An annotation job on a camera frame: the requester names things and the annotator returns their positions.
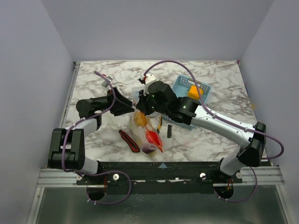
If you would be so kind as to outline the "brown potato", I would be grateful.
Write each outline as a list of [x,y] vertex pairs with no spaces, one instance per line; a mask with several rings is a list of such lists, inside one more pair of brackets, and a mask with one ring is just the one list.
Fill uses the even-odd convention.
[[141,126],[141,127],[145,127],[148,123],[145,115],[141,111],[136,111],[134,113],[133,120],[137,126]]

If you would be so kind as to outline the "yellow handled pliers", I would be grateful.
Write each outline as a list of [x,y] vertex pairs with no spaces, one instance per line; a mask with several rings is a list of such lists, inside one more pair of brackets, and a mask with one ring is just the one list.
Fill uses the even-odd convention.
[[148,123],[149,123],[149,126],[151,127],[151,129],[155,130],[156,133],[160,133],[160,129],[162,127],[162,116],[158,116],[158,125],[157,127],[154,127],[153,124],[151,123],[151,119],[153,119],[153,117],[149,117],[148,118]]

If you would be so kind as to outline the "clear zip top bag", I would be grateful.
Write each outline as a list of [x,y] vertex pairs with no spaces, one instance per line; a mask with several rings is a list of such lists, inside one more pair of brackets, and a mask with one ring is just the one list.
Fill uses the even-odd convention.
[[161,153],[163,153],[164,152],[164,144],[162,147],[157,147],[156,145],[149,143],[146,140],[146,137],[145,137],[146,131],[147,130],[155,131],[155,130],[151,129],[151,127],[149,126],[149,123],[147,123],[147,125],[145,127],[137,126],[134,123],[133,116],[136,111],[140,111],[140,110],[136,109],[133,113],[131,113],[131,115],[129,117],[129,122],[128,122],[128,129],[130,131],[132,139],[135,141],[135,143],[138,145],[138,147],[140,148],[141,151],[144,147],[148,147],[148,148],[152,148],[152,149],[155,149],[156,151],[160,151]]

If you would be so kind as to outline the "red black utility knife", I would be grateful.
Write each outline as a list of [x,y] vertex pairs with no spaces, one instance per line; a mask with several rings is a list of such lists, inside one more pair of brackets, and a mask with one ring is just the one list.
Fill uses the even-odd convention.
[[121,138],[127,143],[127,145],[129,146],[130,150],[133,153],[140,152],[140,148],[138,147],[138,145],[132,140],[132,138],[125,131],[119,130],[119,134]]

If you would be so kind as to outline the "purple onion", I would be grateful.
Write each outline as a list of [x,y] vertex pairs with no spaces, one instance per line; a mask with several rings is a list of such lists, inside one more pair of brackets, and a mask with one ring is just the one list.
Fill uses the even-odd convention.
[[152,148],[144,147],[144,148],[142,149],[142,151],[143,151],[145,154],[149,155],[149,153],[155,152],[156,150],[155,150],[155,149],[152,149]]

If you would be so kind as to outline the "red apple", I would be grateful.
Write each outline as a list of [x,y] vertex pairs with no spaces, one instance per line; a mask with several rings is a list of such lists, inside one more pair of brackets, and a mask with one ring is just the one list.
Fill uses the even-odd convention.
[[163,146],[162,140],[157,132],[147,130],[145,133],[145,137],[149,143],[152,143],[157,147]]

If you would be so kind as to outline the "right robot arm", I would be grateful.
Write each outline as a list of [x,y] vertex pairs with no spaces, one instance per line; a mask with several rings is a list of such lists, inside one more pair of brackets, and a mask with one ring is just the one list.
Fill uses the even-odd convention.
[[244,166],[261,165],[266,131],[265,124],[243,123],[215,111],[205,109],[199,101],[189,97],[177,97],[172,88],[162,81],[154,81],[138,93],[136,105],[144,115],[154,112],[167,116],[177,123],[197,126],[221,135],[240,148],[221,159],[215,171],[215,178],[227,182],[232,175]]

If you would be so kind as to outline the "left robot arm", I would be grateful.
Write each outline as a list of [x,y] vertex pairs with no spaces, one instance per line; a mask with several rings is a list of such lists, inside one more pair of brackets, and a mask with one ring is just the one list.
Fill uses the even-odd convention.
[[76,109],[79,122],[52,131],[48,166],[65,172],[87,174],[91,183],[99,184],[104,177],[101,164],[86,157],[85,137],[100,128],[104,112],[110,112],[114,116],[131,113],[134,111],[133,102],[114,87],[107,91],[106,96],[79,100]]

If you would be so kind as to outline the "clear plastic screw box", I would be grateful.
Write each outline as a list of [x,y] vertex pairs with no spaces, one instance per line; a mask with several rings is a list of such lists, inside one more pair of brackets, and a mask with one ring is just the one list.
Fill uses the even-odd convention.
[[132,100],[135,105],[139,101],[139,91],[140,90],[143,90],[143,88],[142,87],[133,87],[132,88]]

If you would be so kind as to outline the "black bit holder strip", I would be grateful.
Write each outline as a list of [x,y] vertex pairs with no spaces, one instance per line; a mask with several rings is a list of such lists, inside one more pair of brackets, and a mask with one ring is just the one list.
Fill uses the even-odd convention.
[[172,125],[167,126],[167,138],[172,137]]

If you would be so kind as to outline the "light blue plastic basket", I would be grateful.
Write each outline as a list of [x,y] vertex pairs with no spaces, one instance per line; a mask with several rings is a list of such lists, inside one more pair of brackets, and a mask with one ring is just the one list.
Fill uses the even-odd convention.
[[[197,80],[198,86],[199,88],[202,90],[202,99],[203,102],[205,103],[206,100],[208,99],[209,93],[211,91],[211,86],[200,82]],[[191,86],[195,85],[193,79],[191,77],[187,77],[187,76],[183,76],[183,75],[179,75],[176,79],[176,81],[174,82],[173,86],[172,86],[172,90],[174,91],[174,93],[177,95],[177,97],[187,97],[189,90],[191,89]],[[184,123],[177,123],[173,120],[171,120],[169,117],[167,117],[166,115],[161,115],[161,117],[164,120],[167,120],[169,122],[172,122],[178,126],[181,126],[185,129],[188,130],[192,130],[195,126],[193,125],[186,125]]]

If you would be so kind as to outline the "orange yellow bell pepper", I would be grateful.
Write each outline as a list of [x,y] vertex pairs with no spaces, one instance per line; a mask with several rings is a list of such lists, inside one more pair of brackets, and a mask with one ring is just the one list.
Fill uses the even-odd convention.
[[195,85],[192,85],[190,87],[187,96],[190,97],[190,98],[192,98],[192,99],[195,99],[195,100],[199,100],[200,99],[197,87]]

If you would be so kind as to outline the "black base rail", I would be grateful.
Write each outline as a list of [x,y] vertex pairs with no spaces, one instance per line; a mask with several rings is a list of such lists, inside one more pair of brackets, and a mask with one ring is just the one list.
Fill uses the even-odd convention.
[[251,171],[238,169],[231,177],[220,173],[217,162],[103,162],[102,176],[84,176],[77,185],[97,194],[107,190],[111,195],[131,194],[212,194],[216,187],[232,187],[254,181],[259,171],[268,171],[270,164]]

